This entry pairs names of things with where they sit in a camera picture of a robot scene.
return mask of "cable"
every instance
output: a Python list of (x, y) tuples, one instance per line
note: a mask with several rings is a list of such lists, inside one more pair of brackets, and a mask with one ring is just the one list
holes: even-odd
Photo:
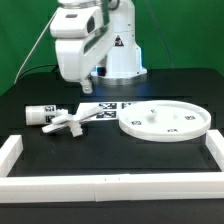
[(51, 19), (49, 20), (49, 22), (47, 23), (47, 25), (45, 26), (44, 30), (42, 31), (42, 33), (40, 34), (40, 36), (38, 37), (36, 43), (34, 44), (33, 48), (31, 49), (30, 53), (28, 54), (28, 56), (26, 57), (25, 61), (23, 62), (22, 66), (20, 67), (17, 75), (16, 75), (16, 78), (15, 78), (15, 81), (14, 81), (14, 84), (17, 83), (17, 81), (20, 79), (20, 76), (22, 72), (22, 70), (24, 69), (25, 65), (27, 64), (28, 60), (30, 59), (30, 57), (32, 56), (34, 50), (36, 49), (37, 45), (39, 44), (39, 42), (41, 41), (42, 37), (44, 36), (44, 34), (46, 33), (48, 27), (50, 26), (52, 20), (54, 19), (54, 17), (56, 16), (57, 14), (57, 10), (56, 12), (54, 13), (54, 15), (51, 17)]
[(117, 0), (117, 4), (112, 8), (108, 7), (108, 9), (111, 11), (117, 10), (119, 8), (119, 5), (120, 5), (120, 0)]
[(171, 68), (174, 68), (174, 63), (173, 63), (173, 59), (172, 59), (171, 54), (170, 54), (170, 50), (169, 50), (168, 44), (166, 43), (166, 39), (165, 39), (165, 37), (163, 35), (163, 32), (162, 32), (162, 30), (160, 28), (159, 22), (158, 22), (158, 20), (156, 18), (156, 15), (155, 15), (155, 13), (154, 13), (154, 11), (152, 9), (152, 6), (150, 4), (150, 1), (149, 0), (145, 0), (145, 3), (147, 5), (147, 8), (149, 10), (149, 13), (150, 13), (150, 15), (152, 17), (152, 20), (154, 21), (155, 26), (156, 26), (159, 34), (160, 34), (160, 37), (161, 37), (161, 39), (163, 41), (163, 44), (164, 44), (164, 46), (166, 48), (166, 52), (167, 52), (167, 55), (169, 57), (169, 61), (170, 61)]
[(58, 69), (58, 65), (56, 65), (56, 64), (38, 65), (38, 66), (29, 68), (29, 69), (27, 69), (26, 71), (20, 73), (20, 75), (19, 75), (19, 77), (18, 77), (18, 80), (20, 80), (20, 79), (21, 79), (27, 72), (30, 72), (30, 71), (35, 70), (35, 69), (38, 69), (38, 68), (45, 68), (45, 67), (54, 67), (54, 69), (52, 69), (51, 72), (55, 72), (55, 71)]

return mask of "white disc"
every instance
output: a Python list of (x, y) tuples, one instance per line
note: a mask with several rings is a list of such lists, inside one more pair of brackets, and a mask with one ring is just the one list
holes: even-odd
[(126, 107), (119, 114), (120, 128), (149, 141), (177, 142), (197, 138), (211, 125), (205, 109), (179, 101), (156, 100)]

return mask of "green wall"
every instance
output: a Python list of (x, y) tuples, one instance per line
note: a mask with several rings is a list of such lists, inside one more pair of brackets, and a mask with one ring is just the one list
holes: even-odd
[[(149, 0), (169, 47), (174, 68), (214, 68), (224, 75), (223, 0)], [(136, 5), (136, 40), (146, 68), (171, 68), (167, 50), (150, 16), (146, 0)], [(57, 0), (1, 0), (0, 95), (16, 73), (57, 8)], [(49, 32), (26, 69), (56, 63)]]

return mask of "black tabletop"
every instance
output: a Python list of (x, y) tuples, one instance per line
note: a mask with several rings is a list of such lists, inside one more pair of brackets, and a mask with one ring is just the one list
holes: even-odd
[[(220, 172), (205, 136), (149, 142), (125, 134), (117, 120), (86, 123), (78, 138), (68, 128), (47, 135), (40, 126), (26, 126), (24, 111), (31, 105), (56, 105), (75, 114), (82, 102), (177, 100), (208, 110), (211, 128), (223, 134), (223, 87), (224, 78), (211, 69), (152, 70), (146, 82), (94, 85), (86, 95), (58, 73), (31, 74), (0, 97), (0, 145), (12, 134), (21, 134), (24, 144), (9, 176)], [(223, 199), (0, 205), (1, 223), (221, 223), (223, 214)]]

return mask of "white border frame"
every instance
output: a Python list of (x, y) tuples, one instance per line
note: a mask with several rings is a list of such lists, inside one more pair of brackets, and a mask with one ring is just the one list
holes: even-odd
[(10, 136), (0, 149), (0, 203), (224, 198), (218, 130), (207, 131), (206, 146), (222, 172), (6, 177), (23, 149), (21, 136)]

